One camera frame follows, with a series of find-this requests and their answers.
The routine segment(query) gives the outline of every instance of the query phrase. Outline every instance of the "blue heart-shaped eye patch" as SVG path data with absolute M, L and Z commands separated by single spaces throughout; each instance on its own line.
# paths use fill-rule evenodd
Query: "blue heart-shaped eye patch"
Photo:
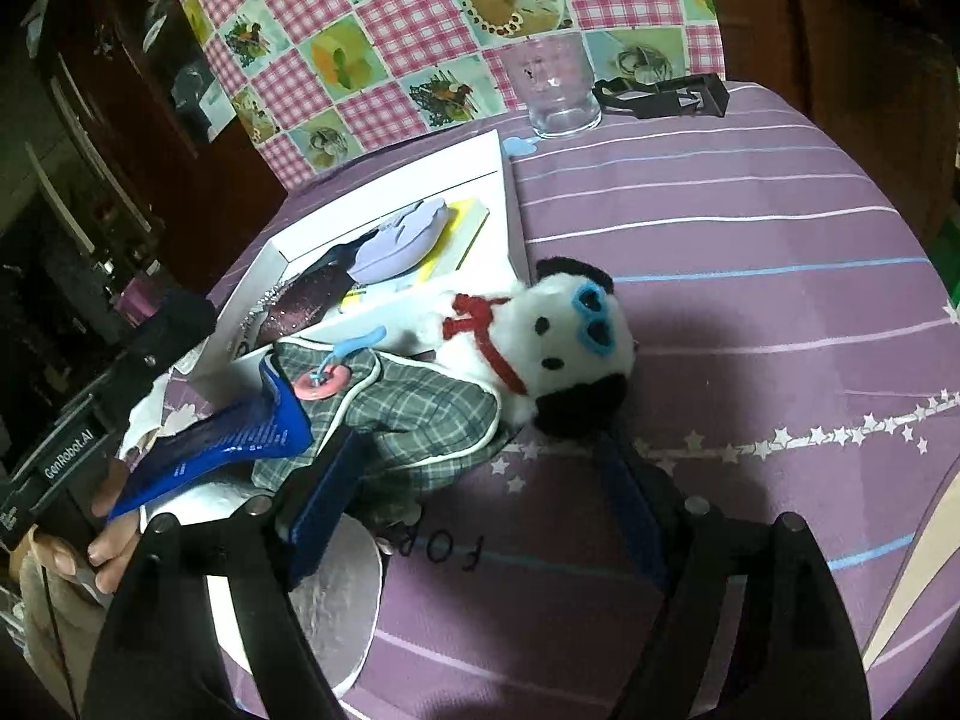
M 577 341 L 598 357 L 606 357 L 613 352 L 613 328 L 603 289 L 593 282 L 584 284 L 574 293 L 570 303 L 582 319 Z

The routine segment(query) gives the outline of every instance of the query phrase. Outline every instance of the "red collar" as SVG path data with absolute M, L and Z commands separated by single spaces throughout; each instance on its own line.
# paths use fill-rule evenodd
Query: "red collar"
M 527 388 L 500 354 L 490 340 L 490 326 L 493 324 L 493 306 L 500 306 L 510 298 L 477 298 L 474 295 L 457 295 L 453 298 L 453 310 L 465 319 L 448 317 L 443 320 L 443 340 L 449 341 L 458 333 L 473 333 L 477 348 L 484 359 L 493 368 L 493 372 L 507 385 L 507 389 L 517 395 L 527 394 Z

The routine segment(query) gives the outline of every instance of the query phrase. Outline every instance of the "black clip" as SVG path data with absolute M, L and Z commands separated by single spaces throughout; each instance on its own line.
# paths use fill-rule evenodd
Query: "black clip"
M 593 96 L 603 108 L 626 111 L 637 119 L 695 115 L 723 117 L 730 100 L 730 92 L 715 73 L 652 84 L 627 79 L 597 81 L 593 84 Z

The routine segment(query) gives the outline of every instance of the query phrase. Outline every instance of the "wooden cabinet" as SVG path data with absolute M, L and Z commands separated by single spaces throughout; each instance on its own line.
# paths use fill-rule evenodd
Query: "wooden cabinet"
M 909 1 L 713 0 L 728 79 L 807 114 L 926 244 L 953 205 L 956 65 Z
M 147 50 L 149 0 L 50 0 L 38 66 L 131 247 L 205 292 L 270 220 L 285 190 L 238 119 L 207 142 L 176 114 L 174 80 L 203 60 L 176 4 Z

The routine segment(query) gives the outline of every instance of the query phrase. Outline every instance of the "plush toy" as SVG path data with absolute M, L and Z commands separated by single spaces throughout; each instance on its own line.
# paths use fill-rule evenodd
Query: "plush toy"
M 553 257 L 535 271 L 534 285 L 507 295 L 448 296 L 424 339 L 437 364 L 495 386 L 512 427 L 585 437 L 623 402 L 634 339 L 601 269 Z

